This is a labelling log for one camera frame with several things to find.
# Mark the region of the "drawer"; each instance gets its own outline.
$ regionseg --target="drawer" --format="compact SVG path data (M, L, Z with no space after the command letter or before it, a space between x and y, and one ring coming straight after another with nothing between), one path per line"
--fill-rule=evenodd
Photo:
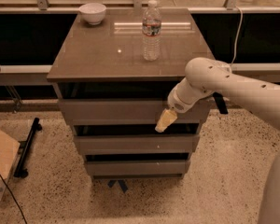
M69 125L157 123L167 107L163 100L60 100L59 106ZM200 101L189 112L179 114L176 123L206 121L209 104Z
M140 177L183 177L190 161L133 161L86 163L92 179L121 179Z
M168 136L74 137L80 155L114 154L191 154L199 142L198 134Z

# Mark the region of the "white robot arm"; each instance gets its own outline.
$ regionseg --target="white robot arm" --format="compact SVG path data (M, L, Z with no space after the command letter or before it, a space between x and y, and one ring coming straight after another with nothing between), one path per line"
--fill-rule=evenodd
M229 98L280 131L280 85L235 75L224 62L195 58L186 66L186 77L168 96L169 109L162 113L156 130L163 132L195 103L213 92Z
M186 66L186 77L168 96L165 109L156 126L163 132L195 103L213 92L229 98L235 104L250 111L280 131L280 85L237 76L227 63L205 58L191 60ZM261 208L259 224L280 224L280 152L270 170Z

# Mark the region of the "gray countertop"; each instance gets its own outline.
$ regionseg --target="gray countertop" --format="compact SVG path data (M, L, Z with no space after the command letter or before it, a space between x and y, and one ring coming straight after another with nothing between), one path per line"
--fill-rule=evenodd
M195 57L214 58L187 9L161 9L161 56L142 55L142 15L109 9L91 26L77 15L49 72L50 82L179 80Z

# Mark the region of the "bottle label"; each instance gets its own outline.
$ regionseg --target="bottle label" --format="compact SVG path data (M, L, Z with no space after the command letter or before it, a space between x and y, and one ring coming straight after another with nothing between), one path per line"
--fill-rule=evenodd
M144 35L147 36L156 36L161 33L161 24L145 24L142 25L142 32Z

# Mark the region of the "terrazzo floor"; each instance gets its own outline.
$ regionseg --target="terrazzo floor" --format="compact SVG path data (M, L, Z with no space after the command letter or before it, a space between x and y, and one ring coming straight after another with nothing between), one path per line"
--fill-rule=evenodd
M126 180L110 188L91 181L59 111L0 112L0 129L25 140L35 117L29 175L8 184L28 223L256 223L266 176L280 150L280 132L243 109L212 109L183 179ZM24 223L6 190L0 224Z

